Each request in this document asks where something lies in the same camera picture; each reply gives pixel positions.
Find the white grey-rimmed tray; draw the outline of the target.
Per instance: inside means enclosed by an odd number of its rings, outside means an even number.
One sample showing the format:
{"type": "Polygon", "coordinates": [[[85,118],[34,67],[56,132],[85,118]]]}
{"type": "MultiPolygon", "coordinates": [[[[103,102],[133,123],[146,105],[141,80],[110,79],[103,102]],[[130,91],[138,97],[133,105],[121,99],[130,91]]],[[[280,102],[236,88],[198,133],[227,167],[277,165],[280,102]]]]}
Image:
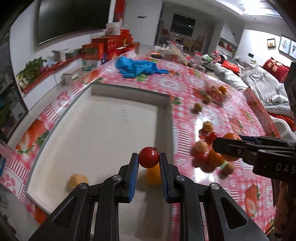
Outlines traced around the white grey-rimmed tray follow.
{"type": "MultiPolygon", "coordinates": [[[[88,85],[46,137],[29,176],[27,194],[48,215],[74,190],[71,175],[103,183],[130,162],[133,153],[155,147],[173,160],[171,100],[132,87],[88,85]]],[[[118,205],[119,240],[168,240],[171,206],[161,186],[146,181],[138,163],[135,194],[118,205]]]]}

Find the green potted plant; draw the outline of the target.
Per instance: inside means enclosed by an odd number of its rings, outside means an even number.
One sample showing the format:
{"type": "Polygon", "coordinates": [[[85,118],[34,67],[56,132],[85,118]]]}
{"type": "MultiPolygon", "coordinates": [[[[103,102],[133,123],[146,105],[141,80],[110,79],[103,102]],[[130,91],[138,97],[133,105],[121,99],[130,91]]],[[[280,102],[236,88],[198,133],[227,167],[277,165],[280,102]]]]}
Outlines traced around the green potted plant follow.
{"type": "Polygon", "coordinates": [[[29,85],[36,82],[47,69],[45,63],[47,60],[42,56],[27,62],[25,68],[16,75],[19,85],[29,85]]]}

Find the tan husk fruit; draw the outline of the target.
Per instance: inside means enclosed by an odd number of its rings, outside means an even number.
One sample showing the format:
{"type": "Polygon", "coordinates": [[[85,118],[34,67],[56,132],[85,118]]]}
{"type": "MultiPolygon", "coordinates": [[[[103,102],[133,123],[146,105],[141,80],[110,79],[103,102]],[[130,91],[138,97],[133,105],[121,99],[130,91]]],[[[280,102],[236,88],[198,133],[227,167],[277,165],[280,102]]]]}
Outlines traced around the tan husk fruit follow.
{"type": "Polygon", "coordinates": [[[193,147],[197,153],[206,153],[208,150],[208,144],[204,141],[195,142],[193,147]]]}

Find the blue plastic gloves pile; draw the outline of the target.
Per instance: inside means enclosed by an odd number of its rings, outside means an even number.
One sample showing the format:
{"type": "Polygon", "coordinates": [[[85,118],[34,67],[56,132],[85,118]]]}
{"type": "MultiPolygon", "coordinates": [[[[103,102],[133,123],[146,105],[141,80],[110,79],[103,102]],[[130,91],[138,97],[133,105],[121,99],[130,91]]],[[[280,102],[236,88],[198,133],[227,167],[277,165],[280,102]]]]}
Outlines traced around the blue plastic gloves pile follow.
{"type": "Polygon", "coordinates": [[[133,60],[126,56],[121,56],[115,63],[119,73],[124,78],[136,78],[141,74],[168,74],[166,69],[159,69],[156,63],[147,60],[133,60]]]}

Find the grey bedding sofa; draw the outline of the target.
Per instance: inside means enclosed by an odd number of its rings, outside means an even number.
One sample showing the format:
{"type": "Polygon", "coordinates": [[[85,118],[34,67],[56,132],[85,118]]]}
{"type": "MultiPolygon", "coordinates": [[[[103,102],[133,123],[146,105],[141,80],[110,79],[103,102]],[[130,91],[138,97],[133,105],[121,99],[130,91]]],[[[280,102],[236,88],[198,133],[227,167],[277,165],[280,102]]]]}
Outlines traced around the grey bedding sofa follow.
{"type": "Polygon", "coordinates": [[[213,70],[222,82],[238,91],[251,88],[270,115],[281,137],[295,140],[295,125],[290,125],[286,120],[281,119],[285,117],[293,121],[293,113],[290,110],[284,84],[248,56],[235,58],[234,65],[239,68],[237,74],[214,60],[207,67],[213,70]]]}

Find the stack of red gift boxes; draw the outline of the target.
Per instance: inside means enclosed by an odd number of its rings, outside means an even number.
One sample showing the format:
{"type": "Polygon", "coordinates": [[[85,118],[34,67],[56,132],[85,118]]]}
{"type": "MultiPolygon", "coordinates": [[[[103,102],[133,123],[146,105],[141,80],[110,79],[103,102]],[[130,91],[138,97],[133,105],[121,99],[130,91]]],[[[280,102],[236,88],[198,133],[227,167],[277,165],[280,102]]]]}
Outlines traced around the stack of red gift boxes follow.
{"type": "Polygon", "coordinates": [[[109,61],[130,50],[138,53],[140,42],[133,40],[128,29],[120,29],[118,35],[105,35],[92,38],[89,44],[82,45],[83,61],[109,61]]]}

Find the kiwi on paw print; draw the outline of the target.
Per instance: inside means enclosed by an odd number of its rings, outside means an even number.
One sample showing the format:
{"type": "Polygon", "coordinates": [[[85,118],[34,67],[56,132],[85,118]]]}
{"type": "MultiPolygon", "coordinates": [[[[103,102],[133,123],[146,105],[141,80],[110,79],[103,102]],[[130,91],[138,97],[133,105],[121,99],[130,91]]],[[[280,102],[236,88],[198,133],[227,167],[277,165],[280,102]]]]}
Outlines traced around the kiwi on paw print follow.
{"type": "Polygon", "coordinates": [[[196,113],[200,113],[203,110],[203,105],[200,103],[195,103],[194,110],[196,113]]]}

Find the red embroidered cushion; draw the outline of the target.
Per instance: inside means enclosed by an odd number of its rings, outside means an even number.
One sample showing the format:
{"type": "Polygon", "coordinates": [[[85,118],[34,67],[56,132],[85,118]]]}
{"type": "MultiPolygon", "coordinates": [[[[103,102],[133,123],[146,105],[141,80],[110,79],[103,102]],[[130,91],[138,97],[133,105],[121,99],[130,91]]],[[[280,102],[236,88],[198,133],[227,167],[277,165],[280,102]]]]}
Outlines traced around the red embroidered cushion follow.
{"type": "Polygon", "coordinates": [[[290,71],[288,66],[270,58],[264,63],[263,69],[275,77],[280,83],[284,83],[290,71]]]}

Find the black wall television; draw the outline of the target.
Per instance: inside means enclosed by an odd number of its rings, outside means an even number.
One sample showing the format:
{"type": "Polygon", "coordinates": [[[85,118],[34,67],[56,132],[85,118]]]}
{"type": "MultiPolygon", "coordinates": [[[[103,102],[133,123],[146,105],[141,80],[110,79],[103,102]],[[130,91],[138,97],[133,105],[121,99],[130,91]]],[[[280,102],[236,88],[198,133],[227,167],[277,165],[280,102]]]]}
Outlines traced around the black wall television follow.
{"type": "Polygon", "coordinates": [[[90,30],[102,30],[108,23],[111,1],[40,1],[38,43],[90,30]]]}

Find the red strawberry pattern tablecloth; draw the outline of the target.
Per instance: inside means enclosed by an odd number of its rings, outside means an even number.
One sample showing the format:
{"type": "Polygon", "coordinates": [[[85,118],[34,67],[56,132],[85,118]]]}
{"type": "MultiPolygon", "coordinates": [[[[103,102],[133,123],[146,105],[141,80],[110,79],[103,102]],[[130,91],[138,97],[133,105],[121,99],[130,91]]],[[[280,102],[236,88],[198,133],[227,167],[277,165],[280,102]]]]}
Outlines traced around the red strawberry pattern tablecloth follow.
{"type": "MultiPolygon", "coordinates": [[[[220,168],[216,168],[212,173],[205,173],[191,164],[189,152],[192,144],[199,139],[198,129],[202,127],[203,122],[210,121],[219,136],[228,132],[260,135],[263,133],[261,120],[265,118],[264,108],[259,106],[252,94],[243,94],[228,87],[229,100],[225,104],[205,104],[202,111],[197,114],[193,107],[201,102],[204,85],[219,86],[221,82],[176,63],[158,60],[156,65],[168,69],[169,73],[128,79],[122,78],[115,68],[115,61],[111,61],[105,67],[100,67],[75,81],[70,90],[62,92],[45,108],[39,119],[44,122],[46,128],[54,126],[62,113],[69,109],[71,102],[91,83],[118,84],[167,94],[171,98],[174,155],[180,172],[198,182],[209,183],[217,180],[220,168]]],[[[273,230],[275,214],[271,180],[253,174],[251,167],[241,160],[234,164],[234,173],[222,180],[223,188],[240,205],[244,205],[246,194],[256,193],[257,208],[250,211],[252,219],[265,233],[270,233],[273,230]]]]}

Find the clear glass fruit bowl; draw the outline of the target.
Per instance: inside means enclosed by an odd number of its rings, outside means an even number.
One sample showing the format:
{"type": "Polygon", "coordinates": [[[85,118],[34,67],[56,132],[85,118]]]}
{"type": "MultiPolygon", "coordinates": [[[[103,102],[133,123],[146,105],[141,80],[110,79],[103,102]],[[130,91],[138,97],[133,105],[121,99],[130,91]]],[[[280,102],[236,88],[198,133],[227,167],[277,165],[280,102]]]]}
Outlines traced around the clear glass fruit bowl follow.
{"type": "Polygon", "coordinates": [[[204,82],[204,94],[209,95],[212,98],[212,101],[218,105],[223,105],[227,101],[231,99],[231,94],[227,91],[226,94],[222,94],[219,91],[219,87],[221,85],[218,85],[215,82],[204,82]]]}

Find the kiwi near bowl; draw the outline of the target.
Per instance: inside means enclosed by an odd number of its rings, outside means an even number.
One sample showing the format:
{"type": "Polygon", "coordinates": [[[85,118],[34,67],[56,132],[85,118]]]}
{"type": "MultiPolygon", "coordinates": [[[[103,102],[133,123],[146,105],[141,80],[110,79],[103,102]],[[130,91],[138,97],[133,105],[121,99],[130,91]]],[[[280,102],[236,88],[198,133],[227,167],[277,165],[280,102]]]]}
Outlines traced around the kiwi near bowl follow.
{"type": "Polygon", "coordinates": [[[209,95],[204,95],[203,96],[203,102],[206,104],[210,104],[212,102],[212,98],[209,95]]]}

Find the red cherry tomato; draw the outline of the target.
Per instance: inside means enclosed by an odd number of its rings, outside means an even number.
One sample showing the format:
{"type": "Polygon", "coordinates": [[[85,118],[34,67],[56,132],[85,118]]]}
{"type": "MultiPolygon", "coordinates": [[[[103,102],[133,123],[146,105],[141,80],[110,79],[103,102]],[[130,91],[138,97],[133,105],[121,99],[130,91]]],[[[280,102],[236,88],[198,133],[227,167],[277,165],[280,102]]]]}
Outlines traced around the red cherry tomato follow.
{"type": "Polygon", "coordinates": [[[211,132],[206,138],[205,141],[208,145],[211,145],[213,141],[217,138],[216,132],[211,132]]]}
{"type": "Polygon", "coordinates": [[[158,150],[155,147],[144,147],[138,154],[138,162],[143,168],[153,168],[159,162],[158,150]]]}
{"type": "Polygon", "coordinates": [[[195,155],[195,162],[198,165],[201,165],[201,166],[206,165],[208,163],[208,155],[207,155],[207,153],[205,153],[205,152],[198,152],[195,155]]]}

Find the golden husk fruit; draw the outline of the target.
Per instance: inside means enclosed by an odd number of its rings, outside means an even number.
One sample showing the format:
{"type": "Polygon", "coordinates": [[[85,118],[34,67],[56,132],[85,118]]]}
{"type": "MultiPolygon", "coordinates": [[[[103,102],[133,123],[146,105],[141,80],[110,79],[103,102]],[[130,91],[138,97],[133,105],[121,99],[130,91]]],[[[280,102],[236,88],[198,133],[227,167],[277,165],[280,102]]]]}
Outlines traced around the golden husk fruit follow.
{"type": "Polygon", "coordinates": [[[210,121],[205,121],[203,122],[203,128],[202,130],[206,133],[211,133],[213,132],[214,128],[213,128],[213,124],[210,121]]]}

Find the mandarin in bowl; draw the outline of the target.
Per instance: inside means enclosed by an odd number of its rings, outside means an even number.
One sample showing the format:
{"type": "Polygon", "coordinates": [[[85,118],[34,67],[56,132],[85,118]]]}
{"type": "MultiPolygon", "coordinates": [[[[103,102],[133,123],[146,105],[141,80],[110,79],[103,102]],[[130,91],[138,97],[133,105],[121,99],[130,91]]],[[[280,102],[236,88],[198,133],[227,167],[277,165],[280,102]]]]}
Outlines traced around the mandarin in bowl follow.
{"type": "Polygon", "coordinates": [[[223,85],[221,85],[221,86],[219,87],[219,91],[220,91],[222,94],[226,94],[226,93],[227,93],[227,88],[224,87],[223,85]]]}

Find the orange mandarin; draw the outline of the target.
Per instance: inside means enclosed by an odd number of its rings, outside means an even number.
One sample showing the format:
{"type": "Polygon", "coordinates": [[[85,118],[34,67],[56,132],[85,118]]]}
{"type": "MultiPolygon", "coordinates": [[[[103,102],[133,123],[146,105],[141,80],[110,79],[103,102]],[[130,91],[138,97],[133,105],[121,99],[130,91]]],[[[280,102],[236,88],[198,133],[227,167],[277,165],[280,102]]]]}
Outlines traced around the orange mandarin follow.
{"type": "Polygon", "coordinates": [[[151,187],[158,187],[162,183],[161,172],[159,168],[159,163],[156,166],[147,169],[146,172],[147,184],[151,187]]]}
{"type": "MultiPolygon", "coordinates": [[[[236,133],[227,133],[223,137],[228,138],[228,139],[232,139],[232,140],[236,140],[236,141],[241,141],[242,140],[241,137],[236,133]]],[[[236,146],[234,146],[233,144],[228,146],[228,150],[229,150],[229,153],[236,154],[236,146]]],[[[227,162],[235,162],[235,161],[237,161],[239,159],[239,157],[236,157],[234,155],[231,156],[229,154],[221,154],[221,156],[227,162]]]]}
{"type": "Polygon", "coordinates": [[[225,162],[225,159],[213,149],[208,153],[208,163],[212,168],[220,167],[225,162]]]}

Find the small pale husk fruit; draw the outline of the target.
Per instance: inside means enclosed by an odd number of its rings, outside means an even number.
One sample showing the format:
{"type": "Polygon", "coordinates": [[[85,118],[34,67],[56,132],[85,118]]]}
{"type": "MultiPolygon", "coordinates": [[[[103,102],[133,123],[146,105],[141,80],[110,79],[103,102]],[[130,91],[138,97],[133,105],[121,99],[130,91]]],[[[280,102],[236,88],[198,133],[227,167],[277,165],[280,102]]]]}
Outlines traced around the small pale husk fruit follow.
{"type": "Polygon", "coordinates": [[[76,188],[80,183],[87,183],[89,184],[89,180],[86,176],[75,173],[70,176],[68,180],[68,187],[71,189],[76,188]]]}

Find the brown kiwi fruit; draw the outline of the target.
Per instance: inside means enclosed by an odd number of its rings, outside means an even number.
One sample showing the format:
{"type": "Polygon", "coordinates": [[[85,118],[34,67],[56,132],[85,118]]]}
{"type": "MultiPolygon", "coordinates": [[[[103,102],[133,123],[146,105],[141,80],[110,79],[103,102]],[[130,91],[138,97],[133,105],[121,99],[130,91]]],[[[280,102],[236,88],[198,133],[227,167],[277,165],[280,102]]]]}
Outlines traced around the brown kiwi fruit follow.
{"type": "Polygon", "coordinates": [[[229,176],[234,172],[234,170],[235,170],[234,164],[232,162],[228,162],[223,168],[223,173],[224,175],[229,176]]]}

